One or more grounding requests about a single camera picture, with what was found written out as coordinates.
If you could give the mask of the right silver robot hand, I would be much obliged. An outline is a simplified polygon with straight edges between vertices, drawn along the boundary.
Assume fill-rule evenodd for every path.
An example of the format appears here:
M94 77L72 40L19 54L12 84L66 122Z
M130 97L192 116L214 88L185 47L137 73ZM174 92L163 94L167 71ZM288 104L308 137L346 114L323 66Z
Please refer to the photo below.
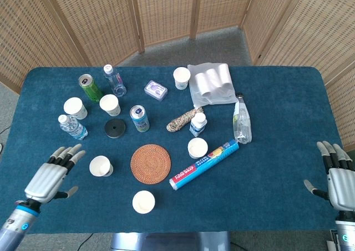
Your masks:
M354 162L338 145L327 141L317 142L325 167L328 191L321 191L309 180L303 183L315 196L330 202L337 211L354 211Z

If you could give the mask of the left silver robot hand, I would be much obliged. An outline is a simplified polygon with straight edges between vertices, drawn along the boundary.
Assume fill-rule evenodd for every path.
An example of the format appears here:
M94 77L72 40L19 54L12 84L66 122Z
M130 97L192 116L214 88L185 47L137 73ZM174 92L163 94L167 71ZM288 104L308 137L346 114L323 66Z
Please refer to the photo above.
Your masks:
M40 166L25 188L26 198L45 204L53 199L69 198L75 194L78 186L74 186L68 191L60 191L59 189L71 169L85 155L85 151L81 147L81 144L73 147L62 146L54 151L49 160Z

